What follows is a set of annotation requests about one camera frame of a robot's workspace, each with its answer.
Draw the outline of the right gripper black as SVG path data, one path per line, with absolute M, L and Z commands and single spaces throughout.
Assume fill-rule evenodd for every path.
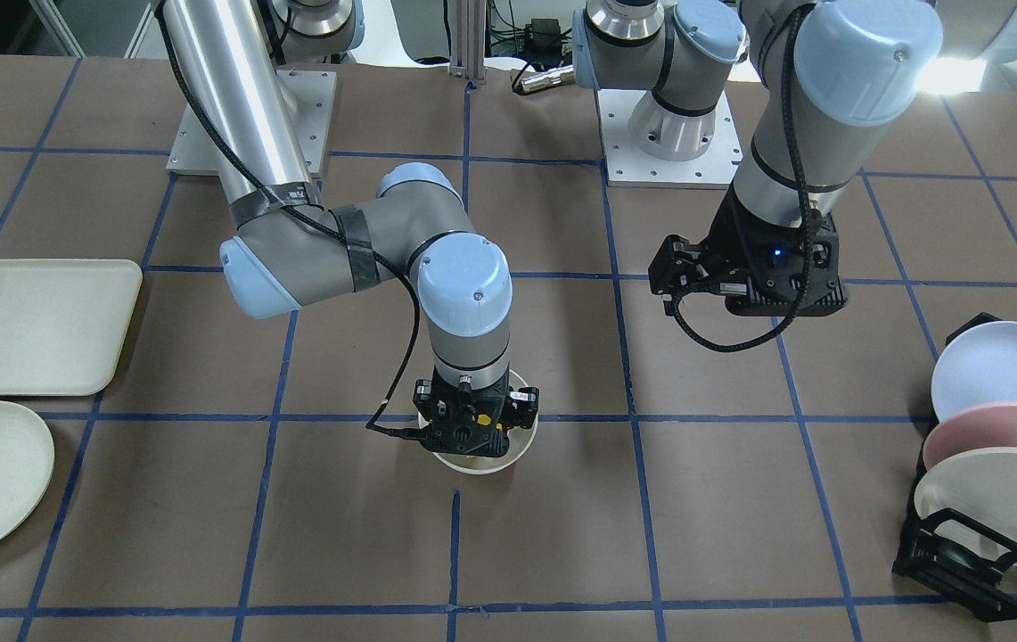
M 511 447 L 503 414 L 508 397 L 508 374 L 485 389 L 451 385 L 435 374 L 414 384 L 412 401 L 425 422 L 414 441 L 436 454 L 504 457 Z M 492 423 L 480 426 L 476 415 L 487 414 Z

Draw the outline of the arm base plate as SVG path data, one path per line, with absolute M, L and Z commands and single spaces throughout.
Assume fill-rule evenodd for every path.
M 731 106 L 683 117 L 647 91 L 596 93 L 607 183 L 614 187 L 725 188 L 742 162 Z
M 285 119 L 270 115 L 240 113 L 241 107 L 263 106 L 267 99 L 236 99 L 220 110 L 224 118 L 212 118 L 220 135 L 235 134 L 240 139 L 235 153 L 254 145 L 256 134 L 268 133 L 268 127 L 291 128 L 296 145 L 303 155 L 308 174 L 317 179 L 324 174 L 326 143 L 338 76 L 332 70 L 278 70 L 277 93 L 283 99 Z M 216 177 L 217 147 L 190 106 L 186 106 L 168 155 L 166 168 L 181 176 Z

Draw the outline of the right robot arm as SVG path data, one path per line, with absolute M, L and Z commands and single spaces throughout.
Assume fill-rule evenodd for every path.
M 438 454 L 507 455 L 512 431 L 537 420 L 539 391 L 511 386 L 508 261 L 443 172 L 401 164 L 376 198 L 326 208 L 251 3 L 159 1 L 155 20 L 216 150 L 236 230 L 219 257 L 239 308 L 275 317 L 397 280 L 414 308 L 411 340 L 430 338 L 433 374 L 412 394 L 422 426 L 366 426 Z

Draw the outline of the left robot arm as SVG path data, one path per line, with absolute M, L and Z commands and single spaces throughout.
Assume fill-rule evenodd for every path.
M 699 243 L 669 235 L 648 267 L 664 312 L 692 293 L 742 317 L 845 308 L 834 205 L 940 57 L 1017 60 L 1017 1 L 589 1 L 572 23 L 579 85 L 644 90 L 666 126 L 709 123 L 747 54 L 768 105 Z

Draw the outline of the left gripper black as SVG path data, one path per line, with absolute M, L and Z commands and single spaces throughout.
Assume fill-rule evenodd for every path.
M 840 237 L 832 216 L 811 211 L 810 239 L 799 225 L 773 225 L 747 211 L 733 190 L 721 200 L 704 239 L 704 272 L 716 281 L 734 316 L 784 317 L 804 284 L 807 297 L 799 317 L 825 317 L 848 304 L 838 274 Z

